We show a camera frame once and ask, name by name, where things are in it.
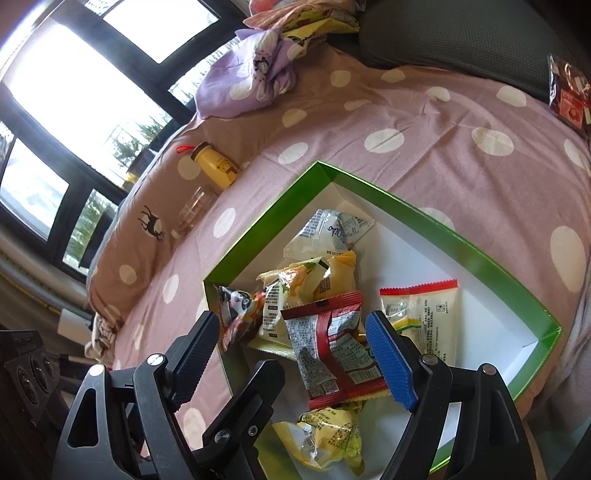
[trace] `snack bag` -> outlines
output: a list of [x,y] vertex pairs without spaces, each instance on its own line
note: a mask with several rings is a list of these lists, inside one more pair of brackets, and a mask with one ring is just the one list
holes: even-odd
[[317,472],[326,472],[340,460],[357,476],[363,474],[359,412],[362,401],[304,413],[298,423],[281,421],[273,428],[294,458]]
[[355,291],[357,286],[353,273],[355,272],[356,259],[355,252],[351,250],[330,257],[329,269],[314,292],[314,301]]
[[283,249],[285,258],[329,258],[347,252],[375,223],[337,210],[316,210]]
[[310,303],[328,267],[318,257],[259,275],[265,288],[262,325],[248,346],[295,360],[281,311]]
[[550,109],[586,140],[591,137],[591,85],[567,61],[548,55],[550,64]]
[[363,294],[354,291],[283,310],[311,410],[387,388],[378,364],[355,338]]
[[456,364],[457,280],[408,288],[380,288],[382,311],[401,335],[421,353],[437,355],[450,367]]
[[221,286],[216,286],[216,289],[223,322],[222,349],[227,352],[247,333],[254,333],[259,328],[265,295],[260,292],[251,295],[242,290]]

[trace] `deer print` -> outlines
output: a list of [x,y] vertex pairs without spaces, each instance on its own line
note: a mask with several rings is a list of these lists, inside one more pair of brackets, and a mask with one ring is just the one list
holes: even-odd
[[164,235],[166,235],[163,231],[156,231],[156,222],[158,221],[158,217],[152,214],[150,209],[147,205],[144,205],[146,211],[142,210],[142,213],[148,217],[148,223],[145,220],[138,218],[139,222],[142,224],[142,228],[146,230],[150,235],[152,235],[158,242],[164,240]]

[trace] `pink polka dot bedsheet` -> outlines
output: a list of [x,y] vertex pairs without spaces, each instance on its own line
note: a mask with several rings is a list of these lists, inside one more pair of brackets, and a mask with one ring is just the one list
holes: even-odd
[[[591,244],[586,145],[548,107],[491,80],[423,67],[369,69],[327,45],[294,66],[295,88],[269,107],[231,120],[194,118],[129,198],[89,289],[93,307],[118,330],[115,368],[164,352],[187,333],[206,308],[207,273],[312,162],[323,160],[455,230],[558,319],[560,345],[518,400],[525,414],[557,374],[565,345],[563,356],[574,358],[588,337],[580,322],[571,336]],[[182,238],[179,211],[209,180],[176,148],[203,141],[243,173]],[[201,445],[228,399],[216,352],[178,413],[191,447]]]

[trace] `white polka dot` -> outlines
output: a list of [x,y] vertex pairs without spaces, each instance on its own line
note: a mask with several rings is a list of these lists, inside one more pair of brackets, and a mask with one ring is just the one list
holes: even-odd
[[232,85],[230,88],[230,98],[232,100],[244,100],[251,95],[253,90],[254,85],[252,84],[252,78],[247,78],[246,80]]
[[174,296],[177,294],[178,290],[178,275],[172,275],[164,284],[164,288],[162,289],[162,298],[164,303],[170,303],[173,301]]
[[286,165],[288,163],[295,162],[303,157],[308,151],[308,144],[305,142],[299,142],[286,148],[281,155],[277,158],[280,164]]
[[201,167],[191,157],[185,155],[181,157],[177,164],[178,173],[185,180],[194,180],[201,173]]
[[293,61],[302,52],[302,50],[304,50],[304,47],[294,43],[287,49],[287,58]]
[[292,108],[283,114],[281,121],[286,128],[293,127],[296,123],[301,122],[308,114],[299,108]]
[[199,302],[199,307],[197,307],[197,315],[195,321],[199,320],[199,317],[203,312],[205,312],[205,310],[207,310],[207,298],[203,297]]
[[238,70],[236,70],[236,76],[240,77],[241,79],[245,79],[251,75],[253,68],[253,58],[250,57],[248,59],[245,59],[242,65],[238,67]]
[[453,226],[452,221],[450,220],[450,218],[443,212],[435,209],[435,208],[431,208],[431,207],[424,207],[419,209],[422,212],[426,213],[427,215],[429,215],[430,217],[435,218],[435,220],[437,220],[438,222],[442,223],[443,225],[445,225],[447,228],[449,228],[450,230],[453,230],[454,232],[456,231],[456,228]]
[[516,89],[515,87],[505,85],[499,89],[496,94],[496,97],[499,100],[502,100],[505,103],[513,106],[526,106],[527,105],[527,98],[525,94],[521,91]]
[[578,167],[581,167],[585,172],[587,172],[587,175],[591,176],[591,171],[589,170],[589,160],[585,154],[576,147],[570,138],[564,140],[564,152],[571,162],[573,162]]
[[135,351],[139,350],[139,347],[142,343],[142,337],[144,336],[144,325],[141,323],[135,328],[134,334],[132,335],[132,340],[134,342],[134,349]]
[[400,82],[400,80],[404,80],[405,78],[406,75],[400,69],[388,70],[382,75],[382,80],[388,83]]
[[439,98],[442,102],[449,102],[449,90],[443,87],[431,87],[426,91],[427,95]]
[[207,426],[203,415],[196,408],[189,408],[183,415],[183,434],[191,450],[198,450],[203,447],[203,434]]
[[386,128],[372,133],[365,139],[365,149],[373,153],[387,153],[400,148],[404,135],[393,128]]
[[123,283],[132,285],[138,279],[138,274],[131,265],[121,265],[119,267],[119,278]]
[[352,112],[353,110],[357,110],[360,106],[367,105],[368,103],[371,103],[371,100],[364,98],[362,100],[352,100],[350,102],[345,102],[344,107],[348,112]]
[[564,225],[556,228],[550,237],[550,254],[566,288],[579,292],[585,280],[587,259],[577,232]]
[[221,238],[232,227],[234,223],[234,219],[236,218],[236,210],[233,208],[229,208],[225,210],[221,215],[220,218],[217,219],[216,224],[213,226],[213,236],[215,238]]
[[351,72],[349,70],[335,70],[330,74],[330,83],[333,87],[341,88],[351,81]]
[[107,305],[105,307],[105,317],[107,320],[116,322],[121,319],[121,312],[115,305]]
[[513,141],[498,130],[479,127],[472,130],[472,139],[484,153],[504,157],[513,153]]

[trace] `window frame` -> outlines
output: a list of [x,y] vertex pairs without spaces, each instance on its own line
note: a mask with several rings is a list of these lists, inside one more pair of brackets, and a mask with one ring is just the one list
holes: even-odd
[[218,20],[181,45],[161,63],[157,63],[108,24],[102,18],[108,11],[101,16],[77,0],[66,0],[52,13],[51,18],[88,43],[174,120],[185,125],[195,110],[184,105],[168,89],[212,51],[234,38],[234,31],[244,27],[242,21],[245,18],[242,10],[230,0],[195,1],[214,13]]
[[[168,137],[178,130],[179,125],[188,124],[196,112],[194,102],[183,104],[169,92],[169,89],[197,63],[233,39],[236,30],[244,28],[242,21],[246,16],[231,0],[195,1],[199,1],[215,14],[218,20],[185,42],[161,63],[153,60],[102,18],[119,3],[102,15],[98,15],[86,8],[80,0],[65,0],[50,15],[53,20],[70,29],[94,48],[172,117],[172,120],[148,145],[152,150],[160,150]],[[63,258],[86,201],[92,191],[96,190],[115,205],[120,206],[127,197],[127,192],[113,184],[54,138],[15,100],[8,86],[2,82],[0,82],[0,121],[15,137],[9,147],[7,161],[0,166],[0,183],[14,142],[18,138],[69,184],[47,240],[21,222],[1,202],[0,222],[50,264],[84,283],[86,275],[67,265]]]
[[[39,160],[68,183],[47,240],[21,222],[1,202],[0,221],[50,264],[84,282],[86,276],[63,261],[76,222],[92,190],[118,206],[125,199],[126,191],[114,185],[54,138],[14,99],[3,83],[0,83],[0,112],[1,121],[15,137],[13,144],[19,139]],[[8,162],[1,171],[0,183],[7,164]]]

